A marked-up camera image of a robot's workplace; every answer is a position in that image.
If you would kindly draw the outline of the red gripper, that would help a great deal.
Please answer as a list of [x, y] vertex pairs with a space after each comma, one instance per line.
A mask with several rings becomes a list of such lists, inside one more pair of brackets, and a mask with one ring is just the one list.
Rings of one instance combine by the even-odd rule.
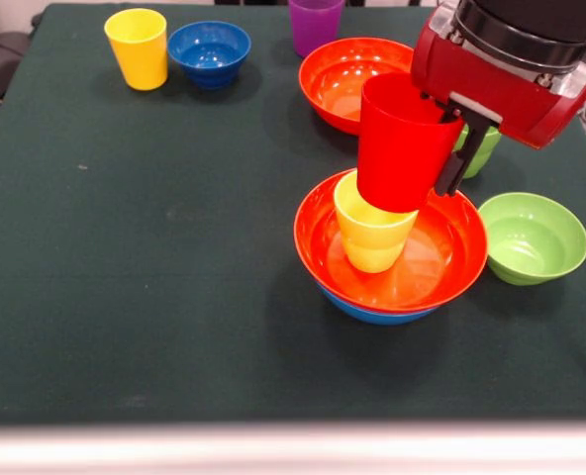
[[[585, 56], [586, 4], [440, 4], [414, 50], [420, 122], [463, 122], [472, 111], [544, 147], [586, 101]], [[438, 196], [455, 194], [486, 133], [485, 124], [468, 127], [439, 174]]]

